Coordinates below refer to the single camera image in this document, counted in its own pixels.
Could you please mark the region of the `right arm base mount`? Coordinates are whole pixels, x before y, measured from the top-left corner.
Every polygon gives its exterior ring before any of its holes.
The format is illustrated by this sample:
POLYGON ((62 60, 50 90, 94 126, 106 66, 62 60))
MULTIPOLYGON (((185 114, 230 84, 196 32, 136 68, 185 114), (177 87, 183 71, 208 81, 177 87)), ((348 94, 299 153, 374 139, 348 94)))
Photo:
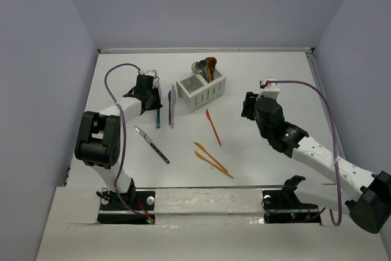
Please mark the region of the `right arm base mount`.
POLYGON ((314 204, 305 204, 296 195, 282 189, 264 190, 261 206, 266 224, 316 223, 321 224, 320 209, 314 204))

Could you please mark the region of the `beige long spoon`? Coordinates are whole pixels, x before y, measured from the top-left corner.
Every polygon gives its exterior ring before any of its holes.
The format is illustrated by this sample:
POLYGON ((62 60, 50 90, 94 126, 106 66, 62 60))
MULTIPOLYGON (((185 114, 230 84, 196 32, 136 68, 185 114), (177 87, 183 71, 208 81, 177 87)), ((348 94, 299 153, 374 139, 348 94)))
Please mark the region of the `beige long spoon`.
POLYGON ((199 67, 199 62, 193 62, 192 65, 191 65, 191 69, 192 69, 192 71, 195 74, 201 74, 202 73, 202 70, 199 67))

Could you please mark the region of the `blue plastic knife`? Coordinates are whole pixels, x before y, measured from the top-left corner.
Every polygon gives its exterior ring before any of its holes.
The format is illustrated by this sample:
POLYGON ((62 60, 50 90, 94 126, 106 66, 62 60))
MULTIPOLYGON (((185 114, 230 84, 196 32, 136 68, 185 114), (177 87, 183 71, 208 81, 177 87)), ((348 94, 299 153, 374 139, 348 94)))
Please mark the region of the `blue plastic knife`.
POLYGON ((168 97, 168 123, 171 126, 171 122, 172 122, 172 109, 171 109, 172 91, 171 90, 168 92, 167 97, 168 97))

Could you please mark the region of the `orange-red plastic spoon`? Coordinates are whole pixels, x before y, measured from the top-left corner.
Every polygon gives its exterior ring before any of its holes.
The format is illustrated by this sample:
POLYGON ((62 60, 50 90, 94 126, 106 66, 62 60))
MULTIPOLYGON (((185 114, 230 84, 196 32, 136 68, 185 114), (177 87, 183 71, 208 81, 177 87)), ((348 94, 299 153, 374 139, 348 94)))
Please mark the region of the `orange-red plastic spoon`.
POLYGON ((208 66, 209 66, 209 73, 210 73, 210 81, 214 79, 214 71, 216 68, 217 59, 215 57, 212 57, 208 66))

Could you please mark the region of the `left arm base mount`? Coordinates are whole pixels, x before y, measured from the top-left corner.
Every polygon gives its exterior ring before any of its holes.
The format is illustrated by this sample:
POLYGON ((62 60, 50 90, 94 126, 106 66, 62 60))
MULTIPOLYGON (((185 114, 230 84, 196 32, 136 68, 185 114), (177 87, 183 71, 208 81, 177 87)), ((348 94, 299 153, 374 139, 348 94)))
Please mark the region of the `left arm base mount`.
POLYGON ((97 191, 96 195, 100 198, 97 215, 97 221, 100 224, 155 224, 155 191, 137 190, 134 202, 132 204, 126 203, 130 210, 124 206, 116 193, 112 193, 108 189, 97 191))

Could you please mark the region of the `blue plastic spoon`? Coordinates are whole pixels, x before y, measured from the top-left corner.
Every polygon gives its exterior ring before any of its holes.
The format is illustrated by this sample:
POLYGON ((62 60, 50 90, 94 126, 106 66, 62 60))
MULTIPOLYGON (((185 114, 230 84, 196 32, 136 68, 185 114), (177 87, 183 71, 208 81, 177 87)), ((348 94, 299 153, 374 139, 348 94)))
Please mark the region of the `blue plastic spoon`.
POLYGON ((198 68, 201 70, 202 76, 206 82, 209 82, 209 74, 206 60, 201 60, 198 63, 198 68))

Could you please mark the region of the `orange-red plastic knife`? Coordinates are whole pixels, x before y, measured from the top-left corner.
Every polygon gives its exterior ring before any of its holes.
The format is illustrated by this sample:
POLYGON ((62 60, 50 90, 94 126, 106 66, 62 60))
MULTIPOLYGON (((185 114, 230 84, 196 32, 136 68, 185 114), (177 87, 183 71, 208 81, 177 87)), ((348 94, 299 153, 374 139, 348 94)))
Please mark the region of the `orange-red plastic knife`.
POLYGON ((210 115, 210 112, 209 112, 208 109, 206 109, 205 114, 206 114, 206 117, 207 117, 208 121, 209 121, 210 124, 211 124, 211 127, 212 127, 212 129, 213 129, 213 132, 214 132, 214 135, 215 135, 215 137, 216 137, 216 139, 217 139, 218 144, 222 147, 221 139, 220 139, 220 137, 219 137, 219 135, 218 135, 218 133, 217 133, 216 127, 214 126, 213 120, 212 120, 212 118, 211 118, 211 115, 210 115))

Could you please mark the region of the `metal knife teal handle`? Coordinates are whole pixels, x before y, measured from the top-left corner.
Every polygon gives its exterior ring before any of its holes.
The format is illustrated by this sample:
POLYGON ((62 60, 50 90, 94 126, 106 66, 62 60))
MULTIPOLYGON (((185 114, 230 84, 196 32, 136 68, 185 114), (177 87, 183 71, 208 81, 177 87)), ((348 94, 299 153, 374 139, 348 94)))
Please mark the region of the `metal knife teal handle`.
POLYGON ((161 126, 161 111, 160 109, 156 110, 156 128, 159 129, 161 126))

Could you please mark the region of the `metal knife black handle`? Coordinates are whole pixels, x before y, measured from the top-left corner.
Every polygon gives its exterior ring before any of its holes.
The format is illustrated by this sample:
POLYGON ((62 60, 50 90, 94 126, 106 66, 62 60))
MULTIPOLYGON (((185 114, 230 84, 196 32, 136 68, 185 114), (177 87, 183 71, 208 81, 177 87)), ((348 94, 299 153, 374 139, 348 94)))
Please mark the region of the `metal knife black handle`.
POLYGON ((149 146, 158 154, 158 156, 166 163, 169 164, 169 159, 160 151, 157 146, 154 145, 151 137, 145 133, 141 128, 134 126, 134 129, 144 138, 144 140, 149 144, 149 146))

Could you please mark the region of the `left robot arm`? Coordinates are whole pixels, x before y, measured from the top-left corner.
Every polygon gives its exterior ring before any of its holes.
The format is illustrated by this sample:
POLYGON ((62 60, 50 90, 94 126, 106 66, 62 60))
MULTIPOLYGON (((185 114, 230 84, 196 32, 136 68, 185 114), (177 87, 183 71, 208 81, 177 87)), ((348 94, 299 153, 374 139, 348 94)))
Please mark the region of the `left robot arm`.
POLYGON ((75 145, 75 157, 91 167, 103 179, 108 195, 106 200, 122 209, 134 205, 134 180, 120 169, 121 126, 147 111, 162 107, 161 87, 156 70, 142 72, 136 85, 112 106, 99 112, 82 115, 75 145))

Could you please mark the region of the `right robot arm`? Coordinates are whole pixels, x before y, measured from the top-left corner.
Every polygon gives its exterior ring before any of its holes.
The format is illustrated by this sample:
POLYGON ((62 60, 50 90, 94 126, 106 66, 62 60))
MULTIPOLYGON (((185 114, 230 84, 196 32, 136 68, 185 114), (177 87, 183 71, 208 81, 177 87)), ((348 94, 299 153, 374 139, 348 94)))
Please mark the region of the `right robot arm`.
POLYGON ((260 135, 277 152, 300 162, 335 186, 310 186, 304 177, 286 181, 281 200, 287 207, 315 204, 340 211, 361 229, 377 234, 390 218, 390 174, 375 174, 341 157, 335 157, 308 132, 285 120, 278 102, 265 95, 247 92, 241 117, 253 120, 260 135))

